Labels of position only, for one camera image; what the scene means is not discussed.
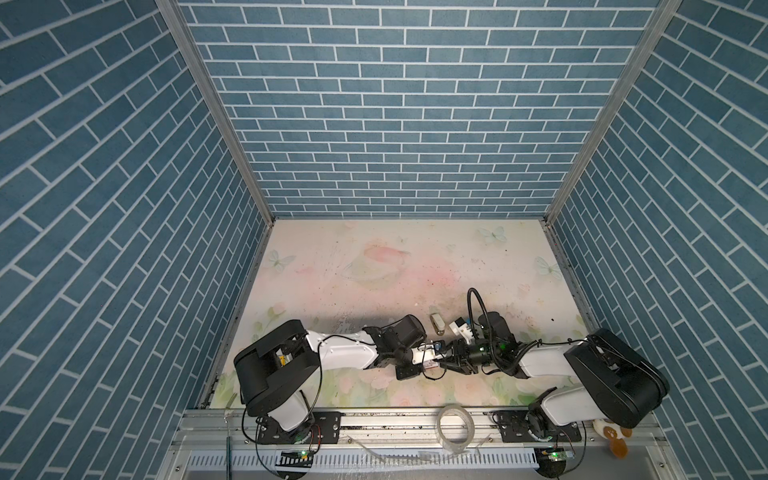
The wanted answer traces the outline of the olive grey stapler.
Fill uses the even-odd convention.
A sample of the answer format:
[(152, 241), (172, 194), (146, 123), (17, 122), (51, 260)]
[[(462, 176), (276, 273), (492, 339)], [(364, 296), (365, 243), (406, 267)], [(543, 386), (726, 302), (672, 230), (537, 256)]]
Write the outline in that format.
[(439, 313), (434, 312), (430, 314), (429, 318), (435, 333), (438, 336), (443, 336), (446, 331), (446, 324), (442, 316)]

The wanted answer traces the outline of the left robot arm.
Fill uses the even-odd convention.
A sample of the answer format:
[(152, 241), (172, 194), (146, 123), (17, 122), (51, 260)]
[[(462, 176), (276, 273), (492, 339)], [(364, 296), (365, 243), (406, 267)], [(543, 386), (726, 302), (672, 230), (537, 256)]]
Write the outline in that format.
[(426, 339), (422, 323), (413, 315), (347, 334), (318, 333), (298, 319), (289, 320), (235, 356), (240, 400), (248, 416), (268, 417), (282, 431), (293, 432), (309, 421), (316, 405), (301, 392), (314, 374), (416, 368), (413, 350)]

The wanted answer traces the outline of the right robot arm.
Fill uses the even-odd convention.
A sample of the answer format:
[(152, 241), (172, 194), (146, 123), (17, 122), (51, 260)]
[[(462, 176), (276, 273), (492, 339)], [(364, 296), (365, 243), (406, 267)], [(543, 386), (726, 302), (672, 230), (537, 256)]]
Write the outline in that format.
[(669, 393), (666, 377), (611, 331), (601, 328), (560, 342), (515, 338), (497, 312), (451, 325), (457, 338), (435, 342), (414, 355), (422, 366), (436, 365), (463, 375), (484, 373), (532, 380), (568, 377), (568, 387), (551, 387), (528, 407), (531, 435), (548, 437), (559, 427), (607, 420), (632, 429)]

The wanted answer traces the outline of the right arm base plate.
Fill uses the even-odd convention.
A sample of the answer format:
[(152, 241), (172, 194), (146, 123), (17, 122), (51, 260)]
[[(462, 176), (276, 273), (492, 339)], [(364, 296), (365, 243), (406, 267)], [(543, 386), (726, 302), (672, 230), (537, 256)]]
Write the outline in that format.
[(488, 414), (503, 443), (577, 443), (582, 441), (578, 423), (557, 426), (541, 413), (522, 409), (495, 410)]

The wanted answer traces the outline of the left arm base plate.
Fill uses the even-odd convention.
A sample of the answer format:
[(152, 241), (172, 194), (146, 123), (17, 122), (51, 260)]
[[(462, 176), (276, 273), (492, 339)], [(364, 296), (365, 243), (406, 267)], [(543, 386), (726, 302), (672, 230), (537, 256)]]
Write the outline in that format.
[(277, 420), (266, 416), (259, 421), (263, 429), (259, 432), (260, 445), (294, 445), (319, 443), (320, 446), (337, 444), (341, 419), (340, 411), (314, 411), (309, 420), (304, 420), (294, 429), (283, 429)]

